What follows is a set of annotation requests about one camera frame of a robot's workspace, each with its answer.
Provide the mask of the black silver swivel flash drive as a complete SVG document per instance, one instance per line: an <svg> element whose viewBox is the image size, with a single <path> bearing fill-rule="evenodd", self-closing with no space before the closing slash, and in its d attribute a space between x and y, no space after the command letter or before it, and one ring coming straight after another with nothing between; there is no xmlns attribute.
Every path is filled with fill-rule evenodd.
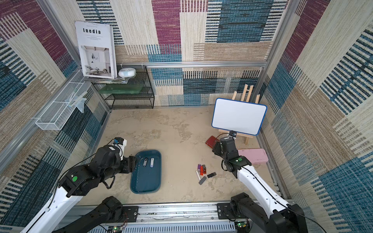
<svg viewBox="0 0 373 233"><path fill-rule="evenodd" d="M148 158L145 158L145 159L144 159L144 162L143 162L143 166L144 166L144 167L147 166L147 162L148 162Z"/></svg>

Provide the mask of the dark grey flash drive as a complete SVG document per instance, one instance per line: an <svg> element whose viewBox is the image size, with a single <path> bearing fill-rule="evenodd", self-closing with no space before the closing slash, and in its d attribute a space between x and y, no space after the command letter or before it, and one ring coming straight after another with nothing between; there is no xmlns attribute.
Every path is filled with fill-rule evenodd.
<svg viewBox="0 0 373 233"><path fill-rule="evenodd" d="M204 176L201 178L201 180L199 181L199 185L202 185L205 181L206 181L207 177Z"/></svg>

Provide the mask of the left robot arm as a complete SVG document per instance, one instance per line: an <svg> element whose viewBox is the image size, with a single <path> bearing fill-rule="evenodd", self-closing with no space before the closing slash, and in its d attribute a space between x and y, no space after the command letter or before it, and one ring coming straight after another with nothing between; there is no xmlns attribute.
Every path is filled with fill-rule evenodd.
<svg viewBox="0 0 373 233"><path fill-rule="evenodd" d="M58 182L49 201L22 230L24 233L87 233L103 223L126 223L128 214L122 203L111 196L95 209L69 225L57 229L65 215L100 183L107 189L108 179L117 174L132 173L136 166L134 156L123 157L123 147L105 145L97 150L90 163L73 167Z"/></svg>

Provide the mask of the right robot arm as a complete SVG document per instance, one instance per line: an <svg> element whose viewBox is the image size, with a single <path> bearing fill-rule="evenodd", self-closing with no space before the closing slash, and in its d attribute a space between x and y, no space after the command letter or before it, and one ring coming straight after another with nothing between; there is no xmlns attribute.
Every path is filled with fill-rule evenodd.
<svg viewBox="0 0 373 233"><path fill-rule="evenodd" d="M278 196L259 176L252 163L240 156L232 136L218 139L212 149L222 158L226 170L232 173L254 195L257 203L246 193L231 198L230 208L234 216L251 219L265 233L307 233L303 210L297 204Z"/></svg>

